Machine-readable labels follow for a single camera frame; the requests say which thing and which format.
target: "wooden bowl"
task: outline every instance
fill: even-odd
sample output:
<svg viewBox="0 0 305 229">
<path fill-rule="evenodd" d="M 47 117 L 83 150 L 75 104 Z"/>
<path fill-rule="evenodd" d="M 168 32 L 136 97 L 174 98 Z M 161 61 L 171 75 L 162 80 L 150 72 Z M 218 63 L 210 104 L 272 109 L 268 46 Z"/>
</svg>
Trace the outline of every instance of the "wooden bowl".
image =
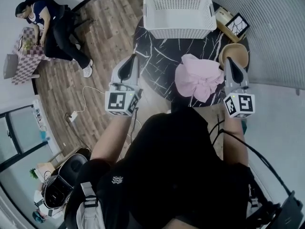
<svg viewBox="0 0 305 229">
<path fill-rule="evenodd" d="M 219 54 L 219 63 L 224 69 L 224 62 L 227 57 L 231 57 L 238 62 L 243 68 L 247 67 L 249 63 L 249 54 L 246 47 L 239 43 L 231 43 L 226 45 Z"/>
</svg>

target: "wooden floor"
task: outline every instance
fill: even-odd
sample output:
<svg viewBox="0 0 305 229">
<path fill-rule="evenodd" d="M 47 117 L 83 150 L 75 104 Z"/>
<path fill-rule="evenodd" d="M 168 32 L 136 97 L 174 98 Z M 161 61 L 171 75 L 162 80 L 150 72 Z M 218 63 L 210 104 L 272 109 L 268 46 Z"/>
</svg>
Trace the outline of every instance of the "wooden floor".
<svg viewBox="0 0 305 229">
<path fill-rule="evenodd" d="M 93 23 L 83 25 L 78 30 L 81 39 L 86 42 L 85 53 L 94 60 L 92 76 L 83 78 L 76 62 L 52 60 L 39 65 L 40 78 L 36 79 L 48 121 L 64 155 L 76 147 L 84 146 L 65 122 L 65 113 L 84 109 L 84 86 L 102 92 L 108 90 L 112 69 L 133 52 L 133 34 L 142 17 L 142 0 L 91 0 L 80 9 L 80 13 L 83 19 L 94 19 Z M 139 102 L 138 120 L 143 124 L 151 115 L 166 113 L 170 103 L 156 94 L 142 78 L 140 86 L 144 92 Z M 104 109 L 103 94 L 85 88 L 84 96 L 86 110 L 78 114 L 72 125 L 83 141 L 93 148 L 111 116 Z M 219 108 L 220 106 L 213 106 L 198 110 L 209 122 L 209 128 L 217 123 Z M 137 122 L 134 136 L 140 128 Z M 127 138 L 121 157 L 129 143 L 130 139 Z M 215 149 L 222 156 L 222 138 L 219 138 Z"/>
</svg>

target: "table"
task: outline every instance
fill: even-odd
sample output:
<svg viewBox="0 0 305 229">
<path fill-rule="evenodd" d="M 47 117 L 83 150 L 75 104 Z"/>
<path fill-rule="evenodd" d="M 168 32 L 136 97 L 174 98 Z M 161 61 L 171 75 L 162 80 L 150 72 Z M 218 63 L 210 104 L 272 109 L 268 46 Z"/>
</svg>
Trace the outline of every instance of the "table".
<svg viewBox="0 0 305 229">
<path fill-rule="evenodd" d="M 216 11 L 220 5 L 213 3 Z M 181 63 L 181 57 L 192 54 L 198 59 L 210 59 L 218 62 L 222 48 L 232 43 L 219 29 L 209 33 L 204 39 L 155 39 L 143 26 L 143 18 L 134 33 L 133 48 L 138 55 L 140 73 L 148 85 L 161 97 L 175 103 L 192 107 L 204 107 L 217 104 L 225 95 L 224 83 L 218 85 L 216 92 L 203 103 L 194 97 L 181 96 L 175 85 L 175 70 Z M 246 37 L 240 42 L 249 52 Z"/>
<path fill-rule="evenodd" d="M 41 60 L 51 60 L 44 55 L 43 48 L 40 45 L 32 46 L 28 50 L 24 49 L 24 43 L 28 40 L 34 45 L 35 32 L 31 27 L 24 27 L 16 40 L 12 51 L 13 54 L 18 55 L 19 61 L 16 74 L 11 79 L 11 82 L 15 85 L 23 84 L 30 80 L 34 70 L 37 68 Z"/>
</svg>

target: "pink cloth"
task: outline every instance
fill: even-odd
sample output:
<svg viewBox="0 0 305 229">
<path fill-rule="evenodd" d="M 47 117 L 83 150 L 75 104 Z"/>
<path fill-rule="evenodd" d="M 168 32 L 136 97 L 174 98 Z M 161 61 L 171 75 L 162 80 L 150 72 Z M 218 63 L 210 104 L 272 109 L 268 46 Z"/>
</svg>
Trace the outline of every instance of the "pink cloth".
<svg viewBox="0 0 305 229">
<path fill-rule="evenodd" d="M 224 72 L 219 69 L 219 63 L 197 59 L 191 54 L 183 55 L 182 62 L 175 73 L 178 92 L 184 97 L 194 96 L 205 103 L 216 91 L 218 84 L 224 82 Z"/>
</svg>

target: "round table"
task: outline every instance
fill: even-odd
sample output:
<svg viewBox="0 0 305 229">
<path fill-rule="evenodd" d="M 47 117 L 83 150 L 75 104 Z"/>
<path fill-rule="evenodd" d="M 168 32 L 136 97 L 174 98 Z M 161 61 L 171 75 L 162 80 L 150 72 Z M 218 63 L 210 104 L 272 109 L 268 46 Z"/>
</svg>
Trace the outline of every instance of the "round table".
<svg viewBox="0 0 305 229">
<path fill-rule="evenodd" d="M 216 11 L 220 5 L 213 3 Z M 133 38 L 134 52 L 140 62 L 140 73 L 148 85 L 163 98 L 192 107 L 204 107 L 217 104 L 224 95 L 221 90 L 224 82 L 218 85 L 215 93 L 203 103 L 194 97 L 183 97 L 177 91 L 175 85 L 175 71 L 182 62 L 181 57 L 192 54 L 198 59 L 209 59 L 218 62 L 218 55 L 222 48 L 232 43 L 219 29 L 209 33 L 204 39 L 155 39 L 143 26 L 143 18 L 137 25 Z M 249 52 L 249 44 L 244 37 L 243 44 Z"/>
</svg>

